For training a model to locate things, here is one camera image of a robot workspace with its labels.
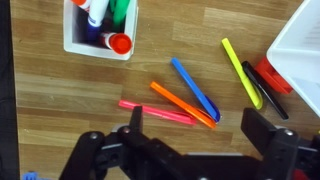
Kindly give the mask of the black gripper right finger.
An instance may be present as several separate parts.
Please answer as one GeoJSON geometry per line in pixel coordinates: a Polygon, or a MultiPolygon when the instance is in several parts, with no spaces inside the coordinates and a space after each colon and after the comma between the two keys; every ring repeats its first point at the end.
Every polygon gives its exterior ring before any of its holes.
{"type": "Polygon", "coordinates": [[[263,155],[277,128],[252,108],[243,111],[241,130],[258,152],[263,155]]]}

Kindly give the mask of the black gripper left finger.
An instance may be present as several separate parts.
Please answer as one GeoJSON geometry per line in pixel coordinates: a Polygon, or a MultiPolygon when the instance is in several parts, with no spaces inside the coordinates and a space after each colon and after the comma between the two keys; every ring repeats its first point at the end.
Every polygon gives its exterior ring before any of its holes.
{"type": "Polygon", "coordinates": [[[143,107],[135,106],[132,111],[129,122],[129,129],[131,132],[141,132],[143,130],[143,107]]]}

